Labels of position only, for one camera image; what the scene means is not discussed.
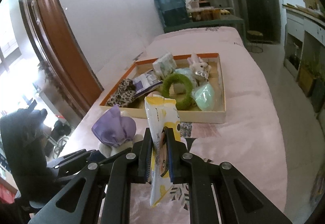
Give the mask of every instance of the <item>white cabinet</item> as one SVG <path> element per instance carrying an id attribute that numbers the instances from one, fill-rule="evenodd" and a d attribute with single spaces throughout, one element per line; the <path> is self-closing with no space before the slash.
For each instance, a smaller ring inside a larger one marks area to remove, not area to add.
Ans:
<path id="1" fill-rule="evenodd" d="M 287 12 L 287 18 L 303 25 L 303 16 L 300 14 Z"/>
<path id="2" fill-rule="evenodd" d="M 298 40 L 303 42 L 304 29 L 302 24 L 288 18 L 287 27 L 288 27 L 289 34 L 291 34 L 292 36 L 296 37 Z"/>
<path id="3" fill-rule="evenodd" d="M 306 32 L 315 37 L 322 45 L 325 45 L 325 30 L 322 27 L 307 18 L 304 19 L 303 26 Z"/>

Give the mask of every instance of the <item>bed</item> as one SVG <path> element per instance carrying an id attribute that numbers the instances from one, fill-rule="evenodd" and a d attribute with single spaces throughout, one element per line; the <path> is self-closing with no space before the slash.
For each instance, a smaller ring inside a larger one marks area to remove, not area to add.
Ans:
<path id="1" fill-rule="evenodd" d="M 200 28 L 163 34 L 153 40 L 140 60 L 159 57 L 167 50 L 173 55 L 219 53 L 225 84 L 226 122 L 188 124 L 186 131 L 195 138 L 190 151 L 211 163 L 232 163 L 283 212 L 287 164 L 280 123 L 264 75 L 245 49 L 236 29 Z M 108 87 L 94 103 L 61 156 L 79 149 L 99 148 L 100 142 L 91 127 L 103 114 L 99 104 L 111 88 Z M 135 121 L 136 133 L 144 134 L 147 120 Z M 149 184 L 132 185 L 130 223 L 190 222 L 186 185 L 173 186 L 154 208 L 149 206 L 150 188 Z"/>

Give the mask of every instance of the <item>wooden door frame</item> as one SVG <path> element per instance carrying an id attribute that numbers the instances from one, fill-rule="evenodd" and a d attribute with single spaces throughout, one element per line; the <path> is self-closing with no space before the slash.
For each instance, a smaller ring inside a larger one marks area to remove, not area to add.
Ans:
<path id="1" fill-rule="evenodd" d="M 74 38 L 59 0 L 36 0 L 42 50 L 62 88 L 84 115 L 103 91 Z"/>

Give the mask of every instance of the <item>purple fabric pouch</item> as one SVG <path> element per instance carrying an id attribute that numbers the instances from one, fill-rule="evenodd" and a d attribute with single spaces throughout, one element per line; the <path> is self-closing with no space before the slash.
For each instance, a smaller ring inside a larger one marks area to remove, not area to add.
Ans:
<path id="1" fill-rule="evenodd" d="M 130 117 L 121 117 L 118 105 L 106 111 L 93 125 L 91 131 L 103 143 L 119 147 L 126 141 L 132 141 L 137 126 Z"/>

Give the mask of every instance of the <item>leopard print fabric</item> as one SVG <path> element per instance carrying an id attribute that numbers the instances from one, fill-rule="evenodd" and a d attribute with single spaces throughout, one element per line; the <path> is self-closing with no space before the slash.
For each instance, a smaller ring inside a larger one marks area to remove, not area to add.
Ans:
<path id="1" fill-rule="evenodd" d="M 135 86 L 133 81 L 128 78 L 123 79 L 115 93 L 107 100 L 106 106 L 112 107 L 117 104 L 122 108 L 127 107 L 135 100 L 134 95 Z"/>

